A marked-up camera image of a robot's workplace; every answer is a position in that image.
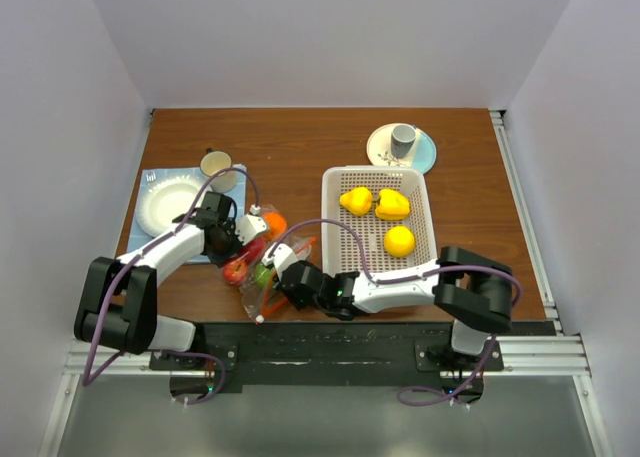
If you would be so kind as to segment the yellow fake lemon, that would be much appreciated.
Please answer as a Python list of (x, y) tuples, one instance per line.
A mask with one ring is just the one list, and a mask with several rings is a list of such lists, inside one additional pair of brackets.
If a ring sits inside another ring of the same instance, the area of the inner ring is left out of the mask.
[(408, 227), (399, 225), (386, 232), (383, 245), (389, 255), (404, 258), (414, 251), (416, 239)]

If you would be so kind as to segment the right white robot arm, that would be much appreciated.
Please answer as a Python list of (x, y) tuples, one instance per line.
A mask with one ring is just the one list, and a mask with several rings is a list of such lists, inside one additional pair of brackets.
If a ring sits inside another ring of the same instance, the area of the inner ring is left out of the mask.
[(313, 307), (339, 320), (400, 307), (438, 307), (454, 318), (445, 356), (459, 370), (480, 359), (490, 336), (512, 329), (512, 309), (522, 293), (510, 268), (458, 247), (444, 248), (425, 264), (371, 274), (331, 276), (284, 243), (273, 245), (262, 263), (276, 271), (280, 291), (295, 308)]

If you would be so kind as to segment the clear zip top bag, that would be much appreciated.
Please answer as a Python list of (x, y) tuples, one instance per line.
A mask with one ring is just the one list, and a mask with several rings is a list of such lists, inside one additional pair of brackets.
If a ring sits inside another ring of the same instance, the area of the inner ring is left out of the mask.
[(268, 247), (288, 229), (288, 223), (273, 206), (263, 207), (261, 216), (269, 226), (266, 234), (248, 244), (221, 268), (223, 281), (239, 289), (241, 304), (256, 324), (264, 323), (290, 304), (279, 289), (276, 271), (262, 263)]

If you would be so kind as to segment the green fake apple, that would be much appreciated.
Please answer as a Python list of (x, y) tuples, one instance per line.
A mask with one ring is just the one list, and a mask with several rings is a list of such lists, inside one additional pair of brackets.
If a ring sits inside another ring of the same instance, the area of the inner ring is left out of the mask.
[(273, 282), (275, 270), (272, 267), (267, 267), (262, 263), (258, 263), (253, 272), (254, 283), (264, 289)]

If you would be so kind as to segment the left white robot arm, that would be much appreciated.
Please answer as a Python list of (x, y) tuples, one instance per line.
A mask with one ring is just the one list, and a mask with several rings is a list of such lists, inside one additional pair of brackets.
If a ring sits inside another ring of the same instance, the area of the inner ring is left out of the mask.
[(74, 322), (75, 338), (90, 344), (85, 380), (92, 370), (98, 346), (118, 355), (172, 351), (185, 369), (200, 367), (207, 345), (198, 339), (194, 323), (158, 313), (157, 289), (190, 259), (206, 256), (220, 267), (243, 247), (235, 234), (235, 201), (209, 191), (182, 223), (180, 218), (150, 243), (118, 259), (99, 257), (91, 262)]

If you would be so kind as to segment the yellow fake bell pepper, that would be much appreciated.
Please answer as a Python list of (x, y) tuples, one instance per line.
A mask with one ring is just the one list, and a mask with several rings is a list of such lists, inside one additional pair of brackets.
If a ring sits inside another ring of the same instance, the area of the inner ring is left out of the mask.
[(366, 215), (373, 204), (372, 192), (364, 186), (356, 187), (339, 198), (342, 207), (355, 216)]

